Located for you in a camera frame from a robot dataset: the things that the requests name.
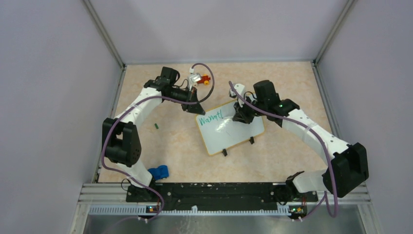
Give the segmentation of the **yellow framed whiteboard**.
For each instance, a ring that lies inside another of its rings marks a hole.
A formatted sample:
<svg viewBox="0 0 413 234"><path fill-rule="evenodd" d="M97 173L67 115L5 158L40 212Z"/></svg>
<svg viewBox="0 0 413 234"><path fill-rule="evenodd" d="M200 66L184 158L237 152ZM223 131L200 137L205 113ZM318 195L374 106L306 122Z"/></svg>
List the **yellow framed whiteboard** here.
<svg viewBox="0 0 413 234"><path fill-rule="evenodd" d="M235 101L229 101L210 109L203 115L197 115L195 122L200 131L208 155L222 153L223 149L249 141L265 132L262 117L255 117L252 123L234 122L224 117L234 116Z"/></svg>

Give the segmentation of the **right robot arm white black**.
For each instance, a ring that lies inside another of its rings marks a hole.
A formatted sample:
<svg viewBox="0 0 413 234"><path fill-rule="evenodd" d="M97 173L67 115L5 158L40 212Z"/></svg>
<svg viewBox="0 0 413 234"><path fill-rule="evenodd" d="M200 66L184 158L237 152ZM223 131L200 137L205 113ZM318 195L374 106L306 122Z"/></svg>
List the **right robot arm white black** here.
<svg viewBox="0 0 413 234"><path fill-rule="evenodd" d="M229 85L229 95L236 99L233 121L250 124L265 116L299 137L327 165L325 170L300 171L289 176L285 193L290 200L298 201L312 191L328 191L343 198L369 178L366 148L358 142L350 144L341 140L314 122L294 101L280 99L273 82L255 83L251 98L245 96L243 85Z"/></svg>

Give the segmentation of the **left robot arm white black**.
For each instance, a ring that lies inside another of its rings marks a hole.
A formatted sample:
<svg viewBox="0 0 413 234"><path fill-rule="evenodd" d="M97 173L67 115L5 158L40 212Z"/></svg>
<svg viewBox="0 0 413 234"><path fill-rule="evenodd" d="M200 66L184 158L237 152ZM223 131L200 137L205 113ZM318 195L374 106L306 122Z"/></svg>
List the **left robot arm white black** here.
<svg viewBox="0 0 413 234"><path fill-rule="evenodd" d="M176 86L180 73L172 68L163 67L161 74L148 80L137 98L116 118L107 118L102 124L103 157L118 166L121 172L138 187L137 194L144 201L151 201L156 196L156 188L150 183L152 174L140 160L142 146L138 134L139 127L150 113L164 100L175 100L185 112L204 115L205 111L197 97L193 85L202 76L190 69L185 89Z"/></svg>

